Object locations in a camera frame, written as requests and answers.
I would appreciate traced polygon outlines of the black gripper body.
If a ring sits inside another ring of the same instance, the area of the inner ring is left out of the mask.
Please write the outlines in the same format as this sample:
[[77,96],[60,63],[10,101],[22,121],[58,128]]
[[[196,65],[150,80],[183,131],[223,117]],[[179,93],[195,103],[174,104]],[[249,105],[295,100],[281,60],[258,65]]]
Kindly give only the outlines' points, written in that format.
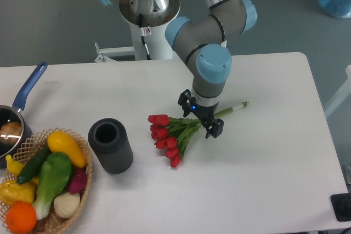
[[190,90],[183,91],[178,99],[178,105],[182,110],[189,109],[201,122],[206,132],[212,134],[211,137],[219,137],[224,128],[224,121],[214,116],[219,100],[215,98],[203,98]]

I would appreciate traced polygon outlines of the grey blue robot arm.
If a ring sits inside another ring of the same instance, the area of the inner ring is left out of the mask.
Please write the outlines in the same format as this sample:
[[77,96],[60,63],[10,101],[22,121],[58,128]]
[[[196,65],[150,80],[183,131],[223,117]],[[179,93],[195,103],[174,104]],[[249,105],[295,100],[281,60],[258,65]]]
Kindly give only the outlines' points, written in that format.
[[193,113],[206,135],[221,135],[224,123],[215,117],[225,82],[230,75],[231,54],[224,42],[250,29],[257,12],[250,0],[206,0],[209,15],[200,22],[180,16],[180,0],[100,0],[117,4],[129,24],[133,45],[97,49],[107,55],[133,55],[136,60],[170,59],[177,54],[193,74],[190,90],[182,92],[178,103],[187,116]]

